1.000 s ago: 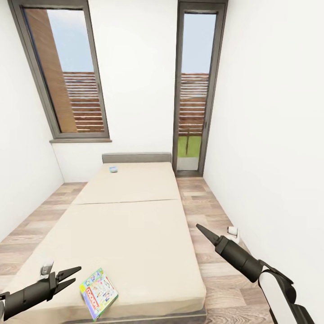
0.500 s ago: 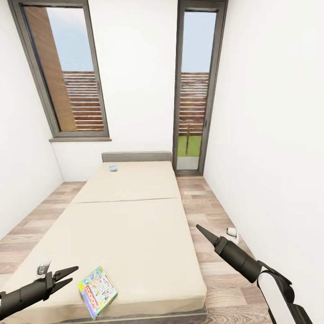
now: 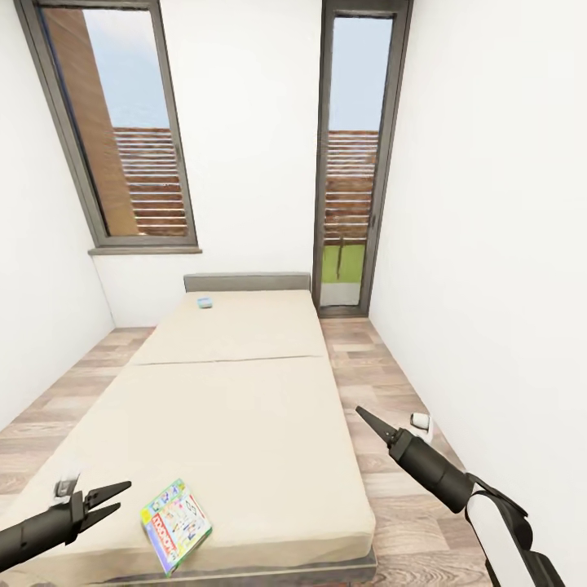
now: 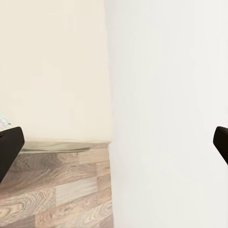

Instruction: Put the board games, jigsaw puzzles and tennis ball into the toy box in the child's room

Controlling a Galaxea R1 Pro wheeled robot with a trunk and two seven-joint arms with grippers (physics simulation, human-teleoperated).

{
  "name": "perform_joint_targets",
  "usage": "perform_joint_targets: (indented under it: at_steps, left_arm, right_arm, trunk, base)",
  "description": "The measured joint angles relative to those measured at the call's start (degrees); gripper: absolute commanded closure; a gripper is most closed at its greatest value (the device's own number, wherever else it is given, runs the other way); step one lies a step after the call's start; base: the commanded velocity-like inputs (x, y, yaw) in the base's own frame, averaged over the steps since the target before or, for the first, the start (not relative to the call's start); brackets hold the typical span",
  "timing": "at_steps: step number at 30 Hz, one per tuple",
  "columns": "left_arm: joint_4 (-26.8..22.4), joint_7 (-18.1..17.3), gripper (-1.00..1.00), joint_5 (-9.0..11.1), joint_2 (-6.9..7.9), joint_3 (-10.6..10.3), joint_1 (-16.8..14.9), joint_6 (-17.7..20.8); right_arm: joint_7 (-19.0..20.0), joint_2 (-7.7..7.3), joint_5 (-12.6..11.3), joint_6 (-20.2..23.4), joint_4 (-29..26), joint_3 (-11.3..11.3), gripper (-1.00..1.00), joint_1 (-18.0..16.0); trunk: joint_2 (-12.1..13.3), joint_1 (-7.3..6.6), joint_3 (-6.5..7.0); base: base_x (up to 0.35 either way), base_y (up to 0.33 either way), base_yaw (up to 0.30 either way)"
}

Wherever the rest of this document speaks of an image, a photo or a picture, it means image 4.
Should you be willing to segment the board game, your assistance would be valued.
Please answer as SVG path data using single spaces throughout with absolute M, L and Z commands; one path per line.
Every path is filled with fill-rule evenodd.
M 11 122 L 8 118 L 0 111 L 0 132 L 6 130 L 11 125 Z

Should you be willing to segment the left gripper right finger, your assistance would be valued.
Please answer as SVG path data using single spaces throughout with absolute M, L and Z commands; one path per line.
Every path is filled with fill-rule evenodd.
M 213 144 L 228 164 L 228 128 L 222 126 L 216 128 Z

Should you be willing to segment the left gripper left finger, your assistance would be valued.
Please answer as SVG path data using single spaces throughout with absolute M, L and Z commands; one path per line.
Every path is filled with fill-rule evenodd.
M 20 126 L 0 132 L 0 184 L 25 144 Z

